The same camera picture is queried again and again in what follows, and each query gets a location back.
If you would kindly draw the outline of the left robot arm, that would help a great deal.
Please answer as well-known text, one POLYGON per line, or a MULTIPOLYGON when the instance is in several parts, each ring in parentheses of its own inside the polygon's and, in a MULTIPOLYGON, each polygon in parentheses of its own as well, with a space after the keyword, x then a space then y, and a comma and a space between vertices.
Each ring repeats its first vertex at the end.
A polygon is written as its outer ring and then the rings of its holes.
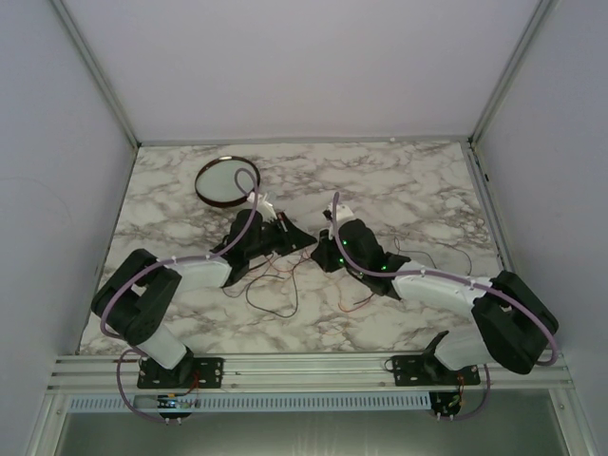
POLYGON ((195 358, 162 323, 174 296, 230 287, 249 273, 252 260, 285 257, 313 244, 315 238, 282 212, 266 221, 258 211, 241 210, 206 256, 160 260, 145 249, 133 251, 96 293, 91 311, 103 320, 104 329, 180 384, 194 375, 195 358))

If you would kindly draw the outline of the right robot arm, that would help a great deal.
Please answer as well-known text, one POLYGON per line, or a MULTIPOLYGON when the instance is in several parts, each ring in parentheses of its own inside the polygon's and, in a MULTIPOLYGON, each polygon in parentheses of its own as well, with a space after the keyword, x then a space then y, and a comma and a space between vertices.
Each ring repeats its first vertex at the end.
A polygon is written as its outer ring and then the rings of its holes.
POLYGON ((425 376, 436 384, 475 365, 496 362, 526 375, 557 360, 542 354, 557 348, 559 323, 514 273, 483 277, 429 268, 385 251, 360 219, 321 230, 312 258, 327 273, 345 270, 375 295, 420 301, 471 321, 468 328, 440 332, 420 355, 425 376))

